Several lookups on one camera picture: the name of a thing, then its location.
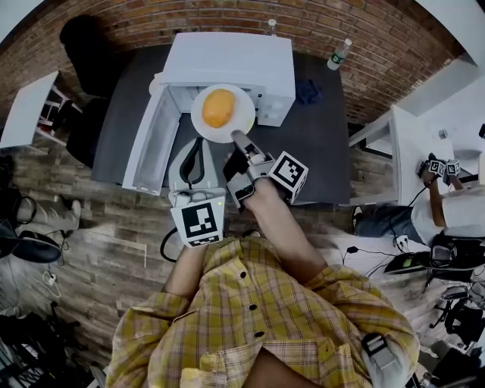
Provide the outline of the dark grey table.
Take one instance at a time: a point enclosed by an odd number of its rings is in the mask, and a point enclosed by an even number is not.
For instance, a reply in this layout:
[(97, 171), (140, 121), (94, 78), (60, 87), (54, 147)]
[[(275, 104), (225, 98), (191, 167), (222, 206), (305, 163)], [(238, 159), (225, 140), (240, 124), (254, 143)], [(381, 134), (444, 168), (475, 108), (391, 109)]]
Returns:
[[(149, 84), (163, 69), (169, 45), (134, 49), (117, 82), (102, 126), (92, 179), (121, 185), (133, 142), (146, 106)], [(308, 167), (296, 204), (347, 204), (350, 197), (350, 149), (340, 72), (327, 62), (294, 53), (295, 78), (310, 80), (321, 99), (310, 105), (294, 102), (281, 127), (255, 125), (249, 138), (263, 151), (278, 157), (286, 151)]]

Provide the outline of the grey pouch with black buckle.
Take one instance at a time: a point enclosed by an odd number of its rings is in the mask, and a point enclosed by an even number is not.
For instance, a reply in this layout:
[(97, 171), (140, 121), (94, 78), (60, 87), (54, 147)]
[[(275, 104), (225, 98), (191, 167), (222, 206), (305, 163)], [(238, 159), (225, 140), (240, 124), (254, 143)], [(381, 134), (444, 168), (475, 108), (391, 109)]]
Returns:
[(405, 388), (409, 362), (398, 345), (378, 333), (369, 333), (361, 346), (373, 388)]

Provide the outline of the dark blue cloth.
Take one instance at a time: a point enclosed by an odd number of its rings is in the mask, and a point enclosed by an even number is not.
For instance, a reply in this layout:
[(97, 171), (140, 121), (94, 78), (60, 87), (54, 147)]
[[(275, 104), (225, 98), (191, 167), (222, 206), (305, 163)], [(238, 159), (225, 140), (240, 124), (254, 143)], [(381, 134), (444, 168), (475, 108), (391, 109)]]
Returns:
[(313, 105), (323, 98), (321, 88), (312, 80), (296, 81), (296, 101), (301, 105)]

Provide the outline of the large white table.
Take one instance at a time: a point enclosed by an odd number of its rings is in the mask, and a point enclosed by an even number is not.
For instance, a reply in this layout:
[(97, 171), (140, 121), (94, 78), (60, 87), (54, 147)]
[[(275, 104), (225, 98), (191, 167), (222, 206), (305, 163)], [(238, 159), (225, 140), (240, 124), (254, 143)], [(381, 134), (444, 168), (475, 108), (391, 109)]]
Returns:
[(381, 139), (387, 140), (390, 144), (385, 153), (392, 157), (392, 189), (388, 192), (379, 189), (375, 194), (353, 197), (350, 199), (350, 205), (389, 202), (409, 205), (421, 195), (424, 188), (417, 175), (420, 163), (426, 160), (430, 153), (443, 160), (454, 158), (452, 143), (448, 139), (433, 136), (421, 119), (395, 105), (383, 116), (352, 135), (349, 145), (353, 147), (362, 141), (374, 142)]

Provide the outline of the black tripod stand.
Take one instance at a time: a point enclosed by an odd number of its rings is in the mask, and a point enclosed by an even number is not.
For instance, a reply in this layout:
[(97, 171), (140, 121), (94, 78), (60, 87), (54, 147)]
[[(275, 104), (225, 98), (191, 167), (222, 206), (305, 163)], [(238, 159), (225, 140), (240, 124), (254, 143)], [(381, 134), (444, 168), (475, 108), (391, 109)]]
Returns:
[(485, 311), (468, 307), (467, 302), (467, 299), (450, 299), (446, 300), (445, 307), (435, 305), (433, 308), (443, 313), (435, 323), (429, 325), (433, 329), (444, 323), (446, 332), (457, 335), (466, 349), (472, 343), (477, 343), (485, 330)]

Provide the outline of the white microwave oven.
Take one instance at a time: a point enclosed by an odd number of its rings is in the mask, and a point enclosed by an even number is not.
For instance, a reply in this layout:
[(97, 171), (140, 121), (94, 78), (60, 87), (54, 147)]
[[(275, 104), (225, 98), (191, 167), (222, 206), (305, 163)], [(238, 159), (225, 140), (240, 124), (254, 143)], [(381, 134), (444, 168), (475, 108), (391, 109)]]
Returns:
[(159, 195), (171, 149), (205, 88), (230, 84), (255, 106), (254, 124), (280, 127), (295, 101), (290, 39), (248, 33), (181, 33), (162, 70), (164, 85), (150, 95), (122, 182), (125, 189)]

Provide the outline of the green label water bottle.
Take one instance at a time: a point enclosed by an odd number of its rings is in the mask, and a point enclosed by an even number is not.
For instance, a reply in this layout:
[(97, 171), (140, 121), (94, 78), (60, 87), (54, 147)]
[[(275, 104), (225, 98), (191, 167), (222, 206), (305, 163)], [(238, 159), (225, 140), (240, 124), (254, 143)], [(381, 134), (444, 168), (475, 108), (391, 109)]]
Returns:
[(352, 45), (352, 40), (349, 38), (346, 38), (343, 43), (341, 43), (339, 46), (337, 46), (333, 54), (330, 56), (330, 58), (327, 61), (327, 67), (330, 70), (337, 70), (341, 64), (345, 61), (350, 47)]

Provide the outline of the person's leg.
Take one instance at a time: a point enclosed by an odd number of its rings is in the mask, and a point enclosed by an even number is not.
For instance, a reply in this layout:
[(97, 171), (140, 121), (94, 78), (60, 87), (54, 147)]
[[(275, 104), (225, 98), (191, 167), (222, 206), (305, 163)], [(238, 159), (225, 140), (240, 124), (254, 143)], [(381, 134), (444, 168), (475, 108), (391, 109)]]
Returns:
[(296, 373), (275, 355), (261, 349), (243, 385), (244, 388), (319, 388)]

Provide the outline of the orange fruit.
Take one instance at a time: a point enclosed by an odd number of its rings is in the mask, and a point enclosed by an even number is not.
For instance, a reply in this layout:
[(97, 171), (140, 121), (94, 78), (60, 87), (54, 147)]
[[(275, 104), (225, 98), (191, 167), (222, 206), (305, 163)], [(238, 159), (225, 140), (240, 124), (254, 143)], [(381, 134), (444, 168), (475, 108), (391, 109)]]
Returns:
[(227, 89), (215, 89), (204, 100), (202, 118), (207, 125), (220, 128), (233, 116), (236, 103), (235, 95)]

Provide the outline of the white round plate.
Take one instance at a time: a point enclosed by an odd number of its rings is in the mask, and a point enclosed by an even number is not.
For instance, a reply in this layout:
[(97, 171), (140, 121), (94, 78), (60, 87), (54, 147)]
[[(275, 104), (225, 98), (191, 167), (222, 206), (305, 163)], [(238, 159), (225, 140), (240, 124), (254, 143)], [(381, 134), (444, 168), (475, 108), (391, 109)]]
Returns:
[[(215, 89), (230, 90), (236, 97), (233, 116), (229, 122), (220, 128), (213, 128), (202, 118), (202, 106), (207, 95)], [(231, 133), (241, 130), (247, 134), (255, 121), (255, 106), (249, 95), (237, 86), (217, 84), (202, 90), (195, 98), (191, 109), (191, 120), (196, 131), (205, 139), (217, 143), (232, 142)]]

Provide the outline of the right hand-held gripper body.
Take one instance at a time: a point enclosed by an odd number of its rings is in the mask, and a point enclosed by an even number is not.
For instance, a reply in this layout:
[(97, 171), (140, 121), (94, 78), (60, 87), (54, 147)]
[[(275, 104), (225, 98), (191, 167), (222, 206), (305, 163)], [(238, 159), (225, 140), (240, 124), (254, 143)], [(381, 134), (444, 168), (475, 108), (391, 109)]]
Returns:
[(269, 153), (236, 149), (223, 173), (235, 206), (243, 210), (243, 201), (255, 193), (255, 183), (260, 179), (270, 179), (280, 197), (291, 205), (305, 184), (308, 168), (287, 152), (274, 159)]

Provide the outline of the person's left forearm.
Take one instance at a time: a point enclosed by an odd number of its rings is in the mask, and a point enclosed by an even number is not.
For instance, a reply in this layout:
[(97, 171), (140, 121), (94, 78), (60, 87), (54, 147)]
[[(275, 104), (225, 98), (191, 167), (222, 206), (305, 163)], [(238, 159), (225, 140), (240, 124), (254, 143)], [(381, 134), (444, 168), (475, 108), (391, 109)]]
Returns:
[(162, 291), (192, 300), (199, 289), (207, 249), (207, 246), (184, 247)]

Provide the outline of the small white side table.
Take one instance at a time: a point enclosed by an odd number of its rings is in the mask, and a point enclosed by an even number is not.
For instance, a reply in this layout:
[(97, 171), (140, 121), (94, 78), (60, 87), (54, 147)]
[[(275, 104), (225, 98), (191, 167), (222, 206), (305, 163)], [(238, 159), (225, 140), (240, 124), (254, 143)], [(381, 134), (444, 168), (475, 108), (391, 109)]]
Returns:
[(49, 120), (49, 115), (52, 109), (60, 114), (69, 102), (81, 114), (83, 110), (55, 85), (59, 73), (54, 71), (17, 91), (0, 136), (0, 149), (22, 146), (36, 149), (33, 146), (36, 134), (62, 146), (67, 145), (55, 135), (54, 121)]

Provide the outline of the black round seat chair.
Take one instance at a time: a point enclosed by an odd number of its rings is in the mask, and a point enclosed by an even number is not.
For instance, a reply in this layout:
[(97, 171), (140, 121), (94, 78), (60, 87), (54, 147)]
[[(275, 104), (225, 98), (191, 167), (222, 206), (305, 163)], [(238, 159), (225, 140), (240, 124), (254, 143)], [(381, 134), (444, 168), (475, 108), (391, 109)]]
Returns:
[(18, 244), (12, 255), (39, 264), (50, 264), (61, 258), (61, 246), (53, 239), (37, 232), (24, 230), (20, 233)]

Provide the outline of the black office chair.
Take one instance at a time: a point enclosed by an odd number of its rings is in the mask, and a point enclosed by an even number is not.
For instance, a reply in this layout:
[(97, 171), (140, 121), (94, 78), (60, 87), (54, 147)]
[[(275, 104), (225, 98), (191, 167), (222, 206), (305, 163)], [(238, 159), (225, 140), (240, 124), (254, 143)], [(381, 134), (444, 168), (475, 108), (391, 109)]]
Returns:
[(99, 19), (81, 15), (61, 29), (60, 41), (76, 71), (81, 90), (92, 99), (67, 116), (67, 151), (78, 162), (91, 168), (111, 97), (129, 52), (116, 52), (102, 32)]

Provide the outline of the yellow plaid shirt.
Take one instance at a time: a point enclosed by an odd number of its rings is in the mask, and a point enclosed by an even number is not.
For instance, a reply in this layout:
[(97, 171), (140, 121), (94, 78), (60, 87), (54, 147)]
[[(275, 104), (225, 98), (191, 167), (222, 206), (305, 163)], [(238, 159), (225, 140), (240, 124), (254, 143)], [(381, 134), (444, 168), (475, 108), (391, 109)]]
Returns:
[(307, 283), (259, 238), (208, 247), (192, 299), (168, 292), (130, 308), (113, 338), (107, 388), (240, 388), (265, 349), (323, 388), (377, 388), (363, 348), (381, 337), (383, 366), (412, 375), (419, 341), (367, 277), (332, 265)]

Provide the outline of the black laptop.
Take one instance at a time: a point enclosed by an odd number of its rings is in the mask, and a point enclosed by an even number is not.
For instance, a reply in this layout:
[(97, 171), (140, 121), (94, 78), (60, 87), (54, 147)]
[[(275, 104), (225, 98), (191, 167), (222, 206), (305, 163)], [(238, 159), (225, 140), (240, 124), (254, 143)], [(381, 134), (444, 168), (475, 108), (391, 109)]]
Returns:
[(410, 274), (431, 269), (429, 252), (397, 255), (384, 269), (385, 274)]

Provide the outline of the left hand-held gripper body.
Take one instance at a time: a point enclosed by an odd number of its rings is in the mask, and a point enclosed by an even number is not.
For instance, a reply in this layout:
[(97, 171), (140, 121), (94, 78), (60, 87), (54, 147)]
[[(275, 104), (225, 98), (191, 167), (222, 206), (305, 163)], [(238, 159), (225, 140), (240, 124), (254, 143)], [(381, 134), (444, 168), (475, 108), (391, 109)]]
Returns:
[(223, 239), (226, 190), (171, 189), (171, 215), (183, 244), (189, 248)]

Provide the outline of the person's right forearm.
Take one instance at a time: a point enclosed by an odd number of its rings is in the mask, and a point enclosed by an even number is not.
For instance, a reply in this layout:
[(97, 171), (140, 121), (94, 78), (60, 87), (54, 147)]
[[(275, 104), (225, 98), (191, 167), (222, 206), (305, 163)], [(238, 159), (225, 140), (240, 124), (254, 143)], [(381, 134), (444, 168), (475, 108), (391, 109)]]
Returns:
[(290, 276), (305, 284), (328, 267), (324, 257), (306, 238), (270, 179), (256, 180), (254, 193), (245, 198), (243, 204), (253, 213)]

